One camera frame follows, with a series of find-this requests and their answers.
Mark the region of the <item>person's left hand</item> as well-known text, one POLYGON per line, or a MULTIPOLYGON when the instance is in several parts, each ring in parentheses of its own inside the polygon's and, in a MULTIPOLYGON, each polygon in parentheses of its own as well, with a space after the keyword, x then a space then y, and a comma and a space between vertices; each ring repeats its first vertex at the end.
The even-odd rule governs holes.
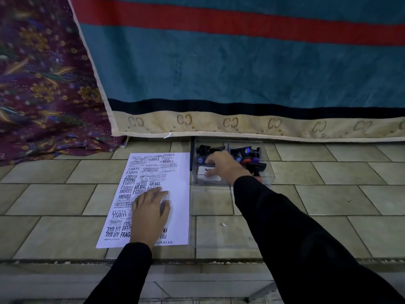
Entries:
POLYGON ((163 233, 168 216, 161 216, 161 201, 169 192, 161 187, 150 189, 132 204, 130 243, 143 243, 152 249, 163 233))

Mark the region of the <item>person's right hand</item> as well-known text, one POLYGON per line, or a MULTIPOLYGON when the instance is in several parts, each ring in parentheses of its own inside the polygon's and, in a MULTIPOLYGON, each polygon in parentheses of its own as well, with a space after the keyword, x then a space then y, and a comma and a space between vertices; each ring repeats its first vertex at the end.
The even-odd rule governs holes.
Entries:
POLYGON ((252 177, 251 173, 242 165, 237 163, 233 157, 226 151, 223 152, 223 177, 231 186, 234 185, 237 179, 248 176, 252 177))

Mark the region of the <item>white stamped paper sheet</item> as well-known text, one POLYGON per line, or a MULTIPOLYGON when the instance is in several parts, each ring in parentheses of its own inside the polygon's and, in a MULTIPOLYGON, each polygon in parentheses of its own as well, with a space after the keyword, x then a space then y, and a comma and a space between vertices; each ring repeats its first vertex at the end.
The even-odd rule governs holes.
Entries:
POLYGON ((121 248, 130 239, 132 203, 155 187, 168 191, 170 214, 156 246, 188 245, 190 238, 190 153, 130 153, 97 249, 121 248))

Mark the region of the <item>person's right forearm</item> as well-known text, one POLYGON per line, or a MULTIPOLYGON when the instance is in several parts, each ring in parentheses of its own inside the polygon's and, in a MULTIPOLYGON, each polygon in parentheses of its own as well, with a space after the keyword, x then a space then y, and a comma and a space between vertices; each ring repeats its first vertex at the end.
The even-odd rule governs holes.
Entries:
POLYGON ((284 195, 249 175, 237 178, 233 187, 284 304, 405 304, 386 280, 360 265, 284 195))

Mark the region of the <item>person's left forearm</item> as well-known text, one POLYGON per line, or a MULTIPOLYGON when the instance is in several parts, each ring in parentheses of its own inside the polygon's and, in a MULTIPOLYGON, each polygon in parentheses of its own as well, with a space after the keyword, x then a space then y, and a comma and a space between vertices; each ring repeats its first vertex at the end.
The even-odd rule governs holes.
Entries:
POLYGON ((84 304, 138 304, 151 264, 148 245, 140 242, 125 245, 84 304))

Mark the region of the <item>white ink pad box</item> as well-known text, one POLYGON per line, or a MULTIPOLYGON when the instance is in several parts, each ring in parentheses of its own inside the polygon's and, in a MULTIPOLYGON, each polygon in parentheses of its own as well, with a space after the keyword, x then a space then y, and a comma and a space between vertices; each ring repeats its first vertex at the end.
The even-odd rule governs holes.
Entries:
POLYGON ((221 182, 218 175, 207 175, 207 171, 214 169, 214 166, 200 165, 197 170, 197 179, 205 182, 221 182))

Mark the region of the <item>pile of black stamps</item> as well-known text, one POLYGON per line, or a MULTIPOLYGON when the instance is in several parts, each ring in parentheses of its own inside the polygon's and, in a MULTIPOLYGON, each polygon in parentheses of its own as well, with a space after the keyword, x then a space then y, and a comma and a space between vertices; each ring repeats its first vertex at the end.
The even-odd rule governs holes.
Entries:
MULTIPOLYGON (((228 152, 233 157, 233 159, 237 163, 242 165, 245 169, 247 169, 252 174, 253 177, 255 177, 258 181, 263 182, 261 173, 266 170, 267 164, 261 162, 262 150, 260 147, 256 149, 253 149, 252 146, 230 148, 229 144, 227 145, 223 144, 217 147, 211 147, 209 145, 201 144, 196 149, 194 156, 196 163, 196 172, 200 165, 214 166, 213 164, 205 163, 205 161, 210 154, 221 151, 228 152)), ((225 181, 221 180, 221 182, 214 182, 214 183, 225 183, 225 181)))

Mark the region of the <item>clear plastic box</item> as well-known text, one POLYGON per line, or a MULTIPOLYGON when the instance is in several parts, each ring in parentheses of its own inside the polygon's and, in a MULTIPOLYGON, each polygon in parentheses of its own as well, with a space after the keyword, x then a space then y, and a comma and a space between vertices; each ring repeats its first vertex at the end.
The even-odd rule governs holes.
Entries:
POLYGON ((225 183, 210 183, 210 182, 201 182, 197 181, 196 179, 196 163, 195 163, 195 152, 196 149, 201 145, 209 145, 211 147, 221 146, 223 144, 229 144, 230 148, 242 147, 242 146, 252 146, 253 149, 258 147, 262 150, 262 159, 261 162, 267 164, 267 168, 264 172, 261 173, 263 184, 266 186, 270 186, 274 179, 275 174, 271 167, 271 163, 269 157, 267 155, 267 151, 265 149, 265 145, 262 141, 249 141, 249 140, 231 140, 231 139, 213 139, 213 138, 192 138, 191 139, 191 147, 190 147, 190 172, 191 172, 191 180, 193 185, 197 186, 230 186, 229 182, 225 181, 225 183))

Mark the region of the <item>teal blanket with red stripe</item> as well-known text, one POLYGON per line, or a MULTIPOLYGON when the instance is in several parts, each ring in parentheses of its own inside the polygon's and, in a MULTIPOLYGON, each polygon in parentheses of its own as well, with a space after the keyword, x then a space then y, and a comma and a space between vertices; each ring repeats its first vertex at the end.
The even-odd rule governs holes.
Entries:
POLYGON ((405 0, 68 0, 113 136, 405 141, 405 0))

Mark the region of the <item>clear plastic lid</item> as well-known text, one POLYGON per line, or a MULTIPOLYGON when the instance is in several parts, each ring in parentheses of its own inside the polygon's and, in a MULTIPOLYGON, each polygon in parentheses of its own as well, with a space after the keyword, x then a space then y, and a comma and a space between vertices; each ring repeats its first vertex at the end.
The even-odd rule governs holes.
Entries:
POLYGON ((238 299, 250 296, 253 303, 282 303, 281 295, 275 288, 262 294, 261 290, 272 281, 165 281, 157 282, 165 300, 238 299))

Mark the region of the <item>purple floral cloth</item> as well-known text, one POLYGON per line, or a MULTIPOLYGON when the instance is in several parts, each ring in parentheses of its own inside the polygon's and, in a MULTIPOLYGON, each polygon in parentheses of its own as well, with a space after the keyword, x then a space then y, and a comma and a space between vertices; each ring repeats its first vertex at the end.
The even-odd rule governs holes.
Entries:
POLYGON ((68 0, 0 0, 0 167, 114 152, 68 0))

